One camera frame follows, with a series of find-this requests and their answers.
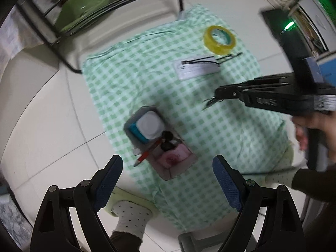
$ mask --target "screw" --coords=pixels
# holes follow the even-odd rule
[[[90,184],[90,180],[81,181],[81,186],[88,186]]]
[[[285,192],[287,190],[286,186],[284,186],[284,185],[279,185],[279,189],[283,192]]]
[[[246,180],[246,184],[247,184],[248,186],[254,186],[254,185],[255,185],[255,181],[253,181],[253,180],[251,180],[251,179],[247,179],[247,180]]]
[[[49,187],[49,191],[50,191],[50,192],[54,192],[56,189],[57,189],[56,186],[50,186],[50,187]]]

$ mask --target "yellow tape roll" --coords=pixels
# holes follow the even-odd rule
[[[218,43],[212,36],[212,33],[215,29],[222,31],[222,34],[226,37],[229,44],[223,45]],[[226,28],[223,28],[219,25],[212,25],[205,30],[204,36],[204,45],[212,52],[217,55],[226,55],[236,46],[235,36]]]

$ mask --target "green light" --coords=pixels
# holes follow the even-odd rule
[[[290,28],[292,25],[294,25],[293,21],[291,21],[288,25],[286,25],[285,30],[287,30],[288,28]]]

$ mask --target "white lid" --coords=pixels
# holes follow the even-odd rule
[[[149,140],[160,137],[165,129],[162,119],[153,111],[145,113],[135,125],[139,132]]]

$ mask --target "hand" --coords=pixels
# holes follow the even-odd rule
[[[336,162],[336,112],[328,115],[315,112],[306,117],[293,117],[292,121],[296,127],[295,135],[300,150],[306,150],[308,147],[308,138],[303,128],[319,129],[326,134],[329,159]]]

